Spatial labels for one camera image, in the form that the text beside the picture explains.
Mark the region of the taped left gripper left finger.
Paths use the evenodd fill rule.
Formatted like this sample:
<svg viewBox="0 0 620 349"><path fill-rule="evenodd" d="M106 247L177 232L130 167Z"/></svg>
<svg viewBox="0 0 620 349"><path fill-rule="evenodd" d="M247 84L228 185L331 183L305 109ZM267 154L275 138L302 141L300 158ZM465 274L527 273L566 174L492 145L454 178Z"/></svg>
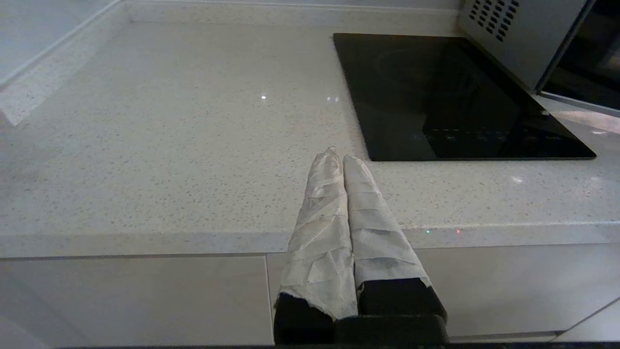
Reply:
<svg viewBox="0 0 620 349"><path fill-rule="evenodd" d="M274 308L275 343L334 343L337 322L358 316L343 163L335 147L310 166Z"/></svg>

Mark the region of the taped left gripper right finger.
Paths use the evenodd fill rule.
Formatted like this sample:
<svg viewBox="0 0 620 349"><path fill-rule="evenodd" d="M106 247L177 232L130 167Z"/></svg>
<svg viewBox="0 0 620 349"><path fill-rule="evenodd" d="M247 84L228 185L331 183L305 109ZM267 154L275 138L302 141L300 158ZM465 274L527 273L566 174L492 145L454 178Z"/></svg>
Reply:
<svg viewBox="0 0 620 349"><path fill-rule="evenodd" d="M343 168L359 313L446 318L427 272L368 166L345 156Z"/></svg>

